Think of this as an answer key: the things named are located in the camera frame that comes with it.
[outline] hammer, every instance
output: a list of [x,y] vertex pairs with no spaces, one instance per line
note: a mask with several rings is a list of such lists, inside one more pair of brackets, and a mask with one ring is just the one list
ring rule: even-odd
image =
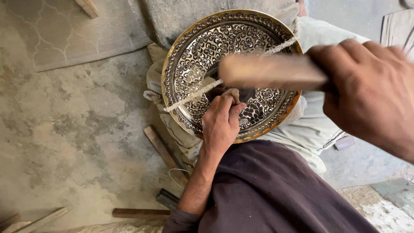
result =
[[218,73],[223,83],[230,86],[329,89],[327,75],[306,55],[230,55],[220,61]]

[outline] sleeve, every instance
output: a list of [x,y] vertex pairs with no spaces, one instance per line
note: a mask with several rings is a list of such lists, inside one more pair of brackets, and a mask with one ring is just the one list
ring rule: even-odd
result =
[[178,209],[173,210],[165,223],[162,233],[197,232],[200,220],[201,218],[197,215]]

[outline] left hand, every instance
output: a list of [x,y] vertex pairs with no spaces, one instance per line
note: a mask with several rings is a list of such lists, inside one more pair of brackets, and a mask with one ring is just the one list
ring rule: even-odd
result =
[[201,151],[217,163],[236,139],[240,131],[238,115],[246,108],[245,103],[233,105],[230,91],[216,96],[201,119],[204,138]]

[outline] finger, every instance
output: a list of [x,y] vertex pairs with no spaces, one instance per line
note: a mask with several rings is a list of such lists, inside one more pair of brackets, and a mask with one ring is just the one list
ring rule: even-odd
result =
[[389,46],[386,47],[386,49],[388,49],[391,53],[394,54],[394,56],[400,60],[405,61],[407,59],[407,57],[405,56],[402,48],[397,47],[397,46]]
[[323,113],[334,123],[339,117],[339,97],[336,94],[325,93],[325,101],[323,103]]
[[306,54],[329,75],[340,93],[345,91],[358,64],[342,46],[314,46]]
[[367,41],[362,45],[381,60],[390,60],[396,58],[396,56],[389,49],[385,49],[381,45],[373,41]]
[[217,109],[219,109],[220,112],[228,114],[232,101],[233,96],[231,95],[231,89],[228,89],[225,93],[221,95]]
[[354,39],[346,39],[339,43],[348,54],[357,62],[362,63],[370,58],[375,57],[366,47]]
[[208,108],[208,110],[214,111],[217,108],[217,106],[219,105],[219,103],[220,103],[220,96],[218,95],[218,96],[214,97],[213,101],[211,101],[211,104],[210,104],[210,107]]
[[245,109],[247,105],[245,103],[240,103],[238,105],[234,105],[230,108],[229,111],[229,124],[230,128],[232,129],[240,129],[239,123],[238,123],[238,115],[240,112]]

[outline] rope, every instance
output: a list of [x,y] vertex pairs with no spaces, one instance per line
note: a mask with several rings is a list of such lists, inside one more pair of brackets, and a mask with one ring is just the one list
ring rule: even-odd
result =
[[[274,48],[268,50],[265,54],[272,55],[272,54],[278,53],[278,52],[282,51],[282,49],[291,46],[292,44],[294,44],[299,39],[299,37],[301,36],[301,32],[299,31],[299,16],[296,16],[295,20],[293,21],[293,24],[294,24],[294,29],[293,29],[293,34],[294,35],[293,35],[293,37],[290,38],[289,40],[285,41],[284,43],[282,43],[278,46],[275,46]],[[211,83],[211,84],[203,87],[202,89],[192,93],[187,98],[185,98],[183,100],[180,100],[177,103],[175,103],[175,104],[173,104],[169,107],[164,108],[164,111],[166,111],[166,112],[172,111],[172,110],[178,108],[179,106],[182,106],[185,103],[195,99],[197,96],[201,96],[202,94],[210,91],[211,89],[213,89],[214,87],[216,87],[217,85],[219,85],[221,83],[223,83],[222,80],[217,80],[214,83]],[[147,98],[148,100],[153,100],[153,99],[149,99],[149,98],[154,98],[154,96],[147,97],[147,96],[145,96],[146,92],[152,92],[152,91],[145,91],[144,92],[144,97]]]
[[176,102],[175,104],[169,106],[168,108],[164,108],[164,111],[166,111],[166,112],[172,111],[172,110],[178,108],[180,105],[183,105],[183,104],[195,99],[197,96],[200,96],[200,95],[208,92],[209,90],[213,89],[214,87],[216,87],[220,83],[223,83],[223,81],[222,80],[217,80],[214,83],[210,83],[209,85],[207,85],[207,86],[201,88],[200,90],[192,93],[187,98]]
[[144,91],[143,96],[147,100],[152,100],[155,104],[160,104],[162,102],[161,95],[155,91],[150,91],[150,90]]

